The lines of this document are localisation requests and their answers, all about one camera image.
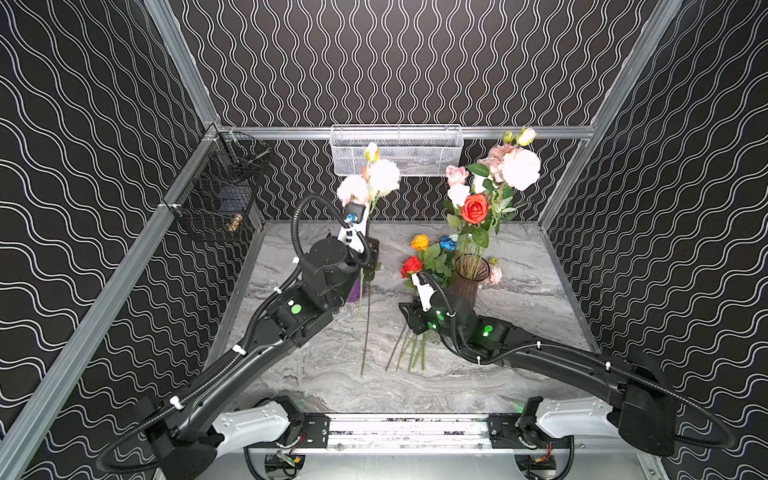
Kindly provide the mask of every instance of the black wall panel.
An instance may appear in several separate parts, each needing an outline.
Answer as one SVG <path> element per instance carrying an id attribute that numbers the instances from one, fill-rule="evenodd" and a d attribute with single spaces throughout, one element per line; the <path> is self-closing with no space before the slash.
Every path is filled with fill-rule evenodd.
<path id="1" fill-rule="evenodd" d="M 102 478 L 95 457 L 139 420 L 134 406 L 199 374 L 218 332 L 248 242 L 195 243 L 177 223 L 166 234 L 32 459 L 25 478 Z M 151 450 L 130 441 L 129 464 Z M 134 475 L 152 478 L 152 472 Z"/>
<path id="2" fill-rule="evenodd" d="M 498 141 L 466 141 L 461 164 L 487 157 Z M 576 140 L 536 140 L 531 149 L 541 158 L 541 179 L 515 203 L 530 201 L 516 220 L 537 220 L 546 205 L 565 165 L 578 145 Z M 236 154 L 252 150 L 253 141 L 240 138 L 231 143 Z M 258 182 L 257 204 L 265 218 L 287 220 L 296 204 L 307 194 L 319 194 L 338 203 L 336 188 L 342 178 L 333 173 L 330 146 L 327 141 L 278 141 L 274 154 Z M 447 200 L 448 185 L 444 177 L 403 177 L 399 190 L 377 203 L 375 220 L 444 220 L 442 203 Z M 327 213 L 310 205 L 308 217 L 329 219 Z"/>
<path id="3" fill-rule="evenodd" d="M 203 127 L 141 0 L 0 0 L 0 438 Z"/>
<path id="4" fill-rule="evenodd" d="M 658 356 L 737 430 L 670 478 L 768 478 L 767 105 L 768 2 L 686 1 L 551 228 L 601 348 Z"/>
<path id="5" fill-rule="evenodd" d="M 171 0 L 222 122 L 586 125 L 655 0 Z"/>

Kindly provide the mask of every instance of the white mesh basket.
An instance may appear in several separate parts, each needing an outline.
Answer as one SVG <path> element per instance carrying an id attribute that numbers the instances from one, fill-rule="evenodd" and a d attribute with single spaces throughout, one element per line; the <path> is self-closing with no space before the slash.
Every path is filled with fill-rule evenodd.
<path id="1" fill-rule="evenodd" d="M 381 158 L 397 164 L 403 177 L 441 177 L 445 167 L 458 165 L 464 147 L 459 125 L 333 125 L 333 171 L 360 174 L 371 142 L 379 145 Z"/>

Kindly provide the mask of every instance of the marble tabletop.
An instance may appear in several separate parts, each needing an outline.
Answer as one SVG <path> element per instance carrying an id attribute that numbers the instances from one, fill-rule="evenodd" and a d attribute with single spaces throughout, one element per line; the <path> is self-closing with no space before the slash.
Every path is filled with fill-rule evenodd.
<path id="1" fill-rule="evenodd" d="M 305 250 L 328 232 L 332 223 L 302 223 Z M 347 303 L 336 318 L 303 348 L 277 363 L 247 388 L 232 406 L 250 408 L 258 400 L 288 395 L 304 411 L 321 412 L 517 412 L 531 396 L 570 399 L 587 396 L 575 387 L 522 369 L 478 366 L 453 356 L 432 335 L 421 361 L 408 372 L 408 350 L 399 370 L 397 347 L 387 362 L 405 320 L 397 308 L 412 290 L 400 274 L 402 262 L 414 254 L 412 238 L 424 233 L 434 241 L 451 233 L 443 223 L 374 223 L 370 236 L 381 242 L 371 289 L 366 364 L 361 375 L 368 296 Z M 531 333 L 588 349 L 587 341 L 551 263 L 536 225 L 509 223 L 492 236 L 488 256 L 496 256 L 504 273 L 500 284 L 480 290 L 475 311 L 513 322 Z M 293 270 L 288 223 L 269 223 L 249 289 L 232 329 L 229 346 L 243 335 L 256 307 Z"/>

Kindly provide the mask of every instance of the blue rose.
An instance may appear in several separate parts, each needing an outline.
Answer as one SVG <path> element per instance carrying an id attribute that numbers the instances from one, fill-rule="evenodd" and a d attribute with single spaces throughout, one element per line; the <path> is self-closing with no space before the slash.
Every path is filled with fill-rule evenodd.
<path id="1" fill-rule="evenodd" d="M 456 250 L 456 242 L 451 240 L 448 235 L 443 235 L 440 237 L 440 248 L 452 252 Z"/>

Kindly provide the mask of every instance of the cable clip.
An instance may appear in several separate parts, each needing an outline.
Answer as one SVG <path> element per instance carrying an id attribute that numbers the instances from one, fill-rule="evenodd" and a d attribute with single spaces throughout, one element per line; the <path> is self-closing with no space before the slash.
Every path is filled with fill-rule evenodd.
<path id="1" fill-rule="evenodd" d="M 174 406 L 176 410 L 184 410 L 184 406 L 181 405 L 181 400 L 178 395 L 174 395 L 168 400 L 168 403 Z"/>

